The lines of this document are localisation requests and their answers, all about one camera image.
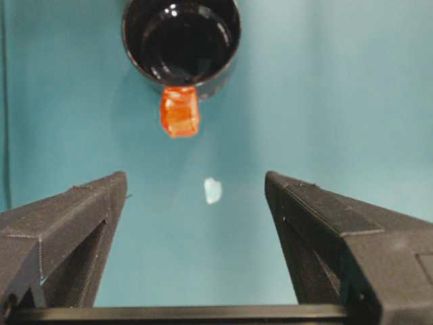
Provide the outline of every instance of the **mug rim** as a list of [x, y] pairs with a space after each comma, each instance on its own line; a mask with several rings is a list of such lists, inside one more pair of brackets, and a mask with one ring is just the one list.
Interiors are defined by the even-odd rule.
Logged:
[[[129, 10], [131, 8], [131, 5], [134, 1], [138, 1], [138, 0], [129, 0], [125, 10], [123, 11], [123, 15], [122, 15], [122, 42], [123, 42], [123, 46], [127, 52], [128, 58], [129, 60], [132, 62], [132, 64], [139, 70], [139, 72], [145, 76], [147, 79], [149, 79], [150, 81], [157, 83], [159, 85], [162, 85], [164, 87], [173, 87], [173, 85], [170, 85], [168, 83], [164, 83], [162, 81], [159, 81], [158, 79], [156, 79], [152, 74], [146, 72], [143, 67], [141, 67], [139, 65], [139, 63], [136, 61], [136, 59], [134, 58], [133, 54], [131, 53], [131, 50], [129, 49], [128, 46], [128, 42], [127, 42], [127, 27], [126, 27], [126, 23], [127, 23], [127, 16], [129, 14]], [[186, 84], [186, 85], [182, 85], [182, 87], [195, 87], [195, 88], [199, 88], [203, 85], [205, 85], [206, 83], [208, 83], [209, 81], [218, 78], [219, 76], [221, 76], [222, 74], [224, 74], [224, 72], [226, 72], [226, 70], [229, 69], [229, 67], [232, 65], [233, 61], [236, 59], [236, 55], [237, 52], [239, 50], [240, 47], [240, 43], [242, 40], [242, 17], [240, 14], [240, 10], [239, 10], [239, 4], [237, 3], [237, 0], [231, 0], [231, 2], [234, 4], [235, 9], [236, 9], [236, 13], [237, 16], [239, 18], [239, 37], [238, 40], [235, 44], [233, 53], [230, 55], [229, 59], [225, 62], [225, 64], [218, 69], [215, 73], [211, 74], [210, 76], [207, 76], [205, 79], [199, 81], [198, 83], [192, 83], [192, 84]]]

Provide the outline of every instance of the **black plastic part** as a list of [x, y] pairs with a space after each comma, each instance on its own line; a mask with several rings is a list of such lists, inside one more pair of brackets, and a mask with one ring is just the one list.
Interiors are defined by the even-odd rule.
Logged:
[[91, 307], [126, 190], [126, 175], [115, 173], [1, 214], [0, 303]]
[[338, 324], [347, 320], [338, 305], [27, 309], [11, 324]]
[[157, 91], [218, 92], [235, 66], [241, 21], [234, 0], [132, 0], [124, 12], [129, 59]]
[[433, 225], [270, 172], [266, 195], [301, 303], [369, 324], [433, 324]]

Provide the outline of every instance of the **orange object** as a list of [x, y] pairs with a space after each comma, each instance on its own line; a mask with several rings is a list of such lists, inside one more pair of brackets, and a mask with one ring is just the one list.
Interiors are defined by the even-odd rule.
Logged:
[[167, 87], [162, 93], [161, 124], [171, 137], [192, 137], [198, 133], [200, 111], [195, 87]]

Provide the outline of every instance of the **black mug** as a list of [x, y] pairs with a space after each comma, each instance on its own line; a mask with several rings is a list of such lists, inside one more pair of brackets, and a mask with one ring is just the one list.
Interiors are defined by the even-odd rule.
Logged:
[[241, 37], [236, 1], [132, 0], [122, 35], [132, 63], [163, 94], [168, 134], [196, 134], [198, 100], [218, 92], [235, 66]]

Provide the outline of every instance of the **white object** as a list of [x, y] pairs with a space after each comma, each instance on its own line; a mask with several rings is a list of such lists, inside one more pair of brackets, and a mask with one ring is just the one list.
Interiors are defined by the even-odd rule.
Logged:
[[223, 185], [220, 181], [209, 177], [204, 180], [204, 194], [209, 205], [217, 203], [223, 195]]

